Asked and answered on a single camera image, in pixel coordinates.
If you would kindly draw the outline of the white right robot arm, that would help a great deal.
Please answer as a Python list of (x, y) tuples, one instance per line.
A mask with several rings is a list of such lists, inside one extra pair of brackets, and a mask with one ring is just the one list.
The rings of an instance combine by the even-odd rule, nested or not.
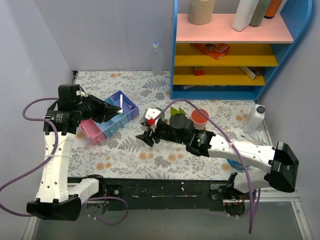
[(176, 114), (169, 123), (146, 117), (141, 125), (147, 128), (136, 138), (152, 147), (160, 140), (185, 145), (187, 152), (195, 156), (222, 158), (255, 169), (249, 173), (233, 173), (225, 186), (217, 189), (219, 195), (237, 199), (253, 190), (272, 187), (275, 190), (293, 193), (296, 189), (299, 160), (284, 142), (276, 146), (261, 146), (252, 143), (228, 142), (214, 132), (196, 129), (191, 119)]

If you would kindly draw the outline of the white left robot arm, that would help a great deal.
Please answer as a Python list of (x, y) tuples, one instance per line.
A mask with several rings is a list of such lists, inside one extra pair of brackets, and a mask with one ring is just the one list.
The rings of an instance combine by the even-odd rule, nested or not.
[(35, 200), (27, 203), (29, 214), (43, 220), (75, 221), (84, 202), (91, 197), (101, 200), (106, 196), (103, 177), (97, 174), (85, 176), (68, 189), (71, 149), (82, 121), (104, 123), (122, 112), (121, 106), (86, 94), (78, 84), (58, 87), (58, 99), (44, 117), (46, 163)]

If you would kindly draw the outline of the pink white toothbrush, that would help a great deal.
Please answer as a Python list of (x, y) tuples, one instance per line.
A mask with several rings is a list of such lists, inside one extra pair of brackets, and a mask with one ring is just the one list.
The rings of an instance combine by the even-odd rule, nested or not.
[(120, 103), (120, 110), (118, 111), (118, 114), (122, 114), (123, 113), (123, 94), (120, 94), (119, 103)]

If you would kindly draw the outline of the pink plastic cup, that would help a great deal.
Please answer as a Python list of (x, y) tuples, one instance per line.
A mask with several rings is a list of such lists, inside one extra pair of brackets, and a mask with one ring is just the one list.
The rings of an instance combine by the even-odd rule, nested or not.
[(208, 122), (207, 118), (205, 118), (201, 112), (209, 118), (209, 113), (205, 109), (200, 109), (200, 111), (194, 109), (190, 115), (190, 119), (193, 121), (193, 125), (197, 130), (205, 130), (206, 124)]

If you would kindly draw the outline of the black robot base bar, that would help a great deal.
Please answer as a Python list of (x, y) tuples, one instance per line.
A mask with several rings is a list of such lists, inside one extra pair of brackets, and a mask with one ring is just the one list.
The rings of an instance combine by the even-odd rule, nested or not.
[(121, 198), (130, 210), (223, 211), (224, 200), (249, 200), (248, 193), (230, 188), (227, 180), (98, 178), (99, 196)]

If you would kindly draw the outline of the lime green toothpaste tube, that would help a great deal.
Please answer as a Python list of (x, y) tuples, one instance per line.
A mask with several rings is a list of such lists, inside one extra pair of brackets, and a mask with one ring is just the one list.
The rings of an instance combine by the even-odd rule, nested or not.
[(178, 108), (178, 113), (186, 115), (186, 112), (181, 107)]
[(179, 111), (177, 110), (177, 109), (175, 109), (174, 107), (170, 107), (170, 115), (171, 116), (174, 116), (174, 115), (176, 115), (176, 114), (178, 114), (179, 113)]

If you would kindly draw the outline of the green plastic cup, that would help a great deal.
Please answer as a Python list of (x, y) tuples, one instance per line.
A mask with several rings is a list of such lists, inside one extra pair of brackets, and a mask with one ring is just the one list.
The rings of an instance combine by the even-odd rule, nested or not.
[(163, 111), (162, 108), (160, 107), (154, 107), (151, 109), (151, 118), (152, 119), (155, 119), (157, 116), (160, 116), (159, 119), (161, 119), (162, 121), (165, 119), (165, 113), (162, 113), (161, 112)]

